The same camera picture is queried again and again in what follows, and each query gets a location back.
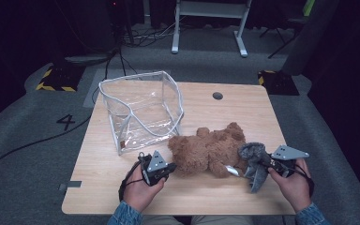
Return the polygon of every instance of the black cable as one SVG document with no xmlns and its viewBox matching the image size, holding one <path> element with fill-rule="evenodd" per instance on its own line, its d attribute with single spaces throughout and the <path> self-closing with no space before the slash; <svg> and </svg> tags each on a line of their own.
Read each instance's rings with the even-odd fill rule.
<svg viewBox="0 0 360 225">
<path fill-rule="evenodd" d="M 124 70 L 124 76 L 127 76 L 127 72 L 125 70 L 125 65 L 124 65 L 124 58 L 122 57 L 122 51 L 121 49 L 119 49 L 119 56 L 121 57 L 121 64 L 122 64 L 122 69 Z"/>
<path fill-rule="evenodd" d="M 125 62 L 127 62 L 127 65 L 133 70 L 133 72 L 135 74 L 137 74 L 137 71 L 130 65 L 129 61 L 126 58 L 124 58 L 124 56 L 122 56 L 122 54 L 121 54 L 121 57 L 123 60 L 125 60 Z"/>
<path fill-rule="evenodd" d="M 105 80 L 107 80 L 107 78 L 108 78 L 108 65 L 110 64 L 111 60 L 113 59 L 113 57 L 114 57 L 115 55 L 116 55 L 116 52 L 113 52 L 113 53 L 112 53 L 112 57 L 110 57 L 110 58 L 107 60 L 107 64 L 106 64 L 106 67 L 105 67 L 104 78 L 103 78 L 102 82 L 105 81 Z M 95 93 L 96 93 L 97 90 L 98 90 L 98 86 L 96 87 L 95 91 L 94 91 L 93 94 L 92 94 L 92 101 L 93 101 L 93 104 L 94 104 L 94 105 L 96 105 L 96 102 L 95 102 Z"/>
<path fill-rule="evenodd" d="M 134 170 L 136 170 L 136 168 L 141 164 L 142 162 L 141 161 L 137 161 L 133 164 L 133 166 L 131 167 L 130 171 L 127 173 L 127 176 L 125 177 L 125 182 L 128 181 L 129 177 L 133 174 Z"/>
<path fill-rule="evenodd" d="M 18 152 L 18 151 L 20 151 L 20 150 L 22 150 L 22 149 L 24 149 L 24 148 L 26 148 L 26 147 L 32 146 L 32 145 L 37 144 L 37 143 L 43 143 L 43 142 L 46 142 L 46 141 L 49 141 L 49 140 L 52 140 L 52 139 L 61 137 L 61 136 L 65 135 L 65 134 L 68 134 L 69 132 L 75 130 L 76 128 L 79 128 L 79 127 L 82 126 L 84 123 L 86 123 L 86 122 L 90 119 L 90 117 L 91 117 L 91 115 L 89 115 L 89 116 L 88 116 L 83 122 L 81 122 L 79 125 L 77 125 L 76 127 L 72 128 L 72 129 L 70 129 L 70 130 L 68 130 L 68 131 L 66 131 L 66 132 L 64 132 L 64 133 L 57 134 L 57 135 L 54 135 L 54 136 L 52 136 L 52 137 L 50 137 L 50 138 L 42 139 L 42 140 L 39 140 L 39 141 L 36 141 L 36 142 L 31 142 L 31 143 L 28 143 L 28 144 L 23 145 L 23 146 L 21 146 L 21 147 L 15 148 L 15 149 L 13 149 L 13 150 L 11 150 L 11 151 L 8 151 L 7 153 L 5 153 L 4 155 L 2 155 L 2 156 L 0 157 L 0 160 L 2 160 L 3 158 L 9 156 L 10 154 L 15 153 L 15 152 Z"/>
<path fill-rule="evenodd" d="M 127 46 L 127 47 L 129 47 L 129 48 L 146 47 L 146 46 L 149 46 L 149 45 L 155 43 L 157 40 L 161 40 L 161 39 L 164 39 L 166 36 L 169 36 L 169 34 L 166 34 L 166 35 L 165 35 L 165 34 L 163 34 L 163 33 L 165 33 L 166 31 L 170 32 L 171 30 L 173 30 L 173 27 L 172 27 L 172 26 L 168 26 L 167 28 L 161 29 L 161 30 L 159 30 L 159 31 L 155 30 L 155 32 L 153 32 L 153 33 L 145 34 L 145 33 L 147 33 L 147 32 L 149 31 L 149 29 L 147 29 L 147 30 L 144 32 L 144 34 L 133 37 L 134 39 L 138 39 L 138 40 L 139 40 L 139 43 L 138 43 L 138 44 L 128 43 L 128 42 L 126 42 L 125 37 L 124 37 L 124 41 L 125 41 L 125 42 L 124 42 L 124 45 Z M 153 38 L 153 39 L 150 40 L 151 42 L 143 45 L 143 43 L 144 43 L 145 41 L 148 41 L 149 38 Z"/>
<path fill-rule="evenodd" d="M 140 179 L 140 180 L 135 180 L 135 181 L 130 181 L 129 183 L 127 183 L 127 186 L 130 185 L 130 184 L 132 184 L 132 183 L 139 182 L 139 181 L 142 181 L 142 179 Z"/>
<path fill-rule="evenodd" d="M 308 187 L 309 187 L 309 189 L 308 189 L 309 190 L 309 197 L 311 197 L 312 194 L 314 193 L 314 188 L 315 188 L 314 181 L 312 180 L 311 177 L 307 176 L 307 173 L 299 165 L 296 164 L 295 167 L 299 168 L 301 170 L 301 172 L 296 170 L 296 169 L 292 169 L 292 168 L 289 168 L 289 170 L 294 171 L 295 173 L 299 173 L 304 178 L 306 178 L 307 183 L 308 183 Z"/>
</svg>

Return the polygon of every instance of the hand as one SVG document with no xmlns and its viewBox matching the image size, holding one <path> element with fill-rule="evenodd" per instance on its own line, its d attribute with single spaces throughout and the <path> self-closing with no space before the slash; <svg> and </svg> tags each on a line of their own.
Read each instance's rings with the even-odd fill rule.
<svg viewBox="0 0 360 225">
<path fill-rule="evenodd" d="M 149 187 L 143 181 L 142 167 L 139 165 L 133 174 L 127 180 L 125 188 L 124 201 L 140 213 L 153 201 L 154 197 L 163 189 L 166 179 L 160 179 L 159 182 Z"/>
<path fill-rule="evenodd" d="M 311 177 L 308 166 L 302 158 L 296 160 L 296 165 L 300 166 L 308 177 Z M 285 199 L 288 200 L 293 207 L 294 212 L 298 213 L 311 205 L 308 182 L 305 177 L 295 172 L 293 175 L 285 178 L 279 175 L 273 168 L 269 168 L 268 171 L 274 181 L 279 185 L 280 191 Z"/>
</svg>

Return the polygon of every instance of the table hole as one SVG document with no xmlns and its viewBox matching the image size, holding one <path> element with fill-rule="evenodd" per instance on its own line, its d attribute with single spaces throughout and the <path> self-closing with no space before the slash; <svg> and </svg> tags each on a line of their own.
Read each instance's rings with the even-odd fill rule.
<svg viewBox="0 0 360 225">
<path fill-rule="evenodd" d="M 222 100 L 223 99 L 223 95 L 219 92 L 215 92 L 213 93 L 213 98 L 216 100 Z"/>
</svg>

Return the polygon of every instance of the denim sleeve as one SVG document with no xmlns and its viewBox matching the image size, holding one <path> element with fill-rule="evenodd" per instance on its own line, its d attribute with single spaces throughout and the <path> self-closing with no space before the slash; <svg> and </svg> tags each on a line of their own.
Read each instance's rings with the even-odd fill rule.
<svg viewBox="0 0 360 225">
<path fill-rule="evenodd" d="M 135 225 L 142 223 L 142 214 L 130 207 L 126 202 L 121 203 L 116 208 L 108 225 Z"/>
<path fill-rule="evenodd" d="M 330 225 L 315 203 L 296 214 L 298 225 Z"/>
</svg>

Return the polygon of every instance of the person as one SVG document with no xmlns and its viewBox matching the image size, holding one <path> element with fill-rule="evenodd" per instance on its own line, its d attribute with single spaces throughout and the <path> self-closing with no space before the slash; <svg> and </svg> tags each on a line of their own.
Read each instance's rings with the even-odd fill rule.
<svg viewBox="0 0 360 225">
<path fill-rule="evenodd" d="M 310 173 L 308 171 L 308 165 L 306 162 L 299 158 L 296 160 L 296 170 L 305 173 L 308 177 Z M 301 174 L 295 172 L 290 177 L 282 177 L 272 168 L 268 169 L 271 177 L 277 182 L 280 191 L 285 199 L 291 204 L 294 212 L 296 213 L 295 219 L 298 225 L 316 224 L 326 225 L 330 224 L 320 211 L 318 206 L 311 200 L 309 193 L 309 185 L 307 179 Z M 109 225 L 130 225 L 130 224 L 142 224 L 149 223 L 153 219 L 162 219 L 162 217 L 150 217 L 148 221 L 143 220 L 143 210 L 153 201 L 154 197 L 164 188 L 165 179 L 161 179 L 156 185 L 149 187 L 143 182 L 142 170 L 140 165 L 136 168 L 135 172 L 127 180 L 127 187 L 124 193 L 124 200 L 120 202 L 115 212 L 112 214 Z M 193 217 L 192 224 L 212 224 L 219 220 L 218 224 L 228 224 L 223 217 L 212 216 L 200 216 Z M 243 223 L 238 224 L 252 224 L 251 219 L 248 216 L 226 216 L 228 219 L 234 219 Z M 164 217 L 160 221 L 160 224 L 182 224 L 178 222 L 174 217 Z"/>
</svg>

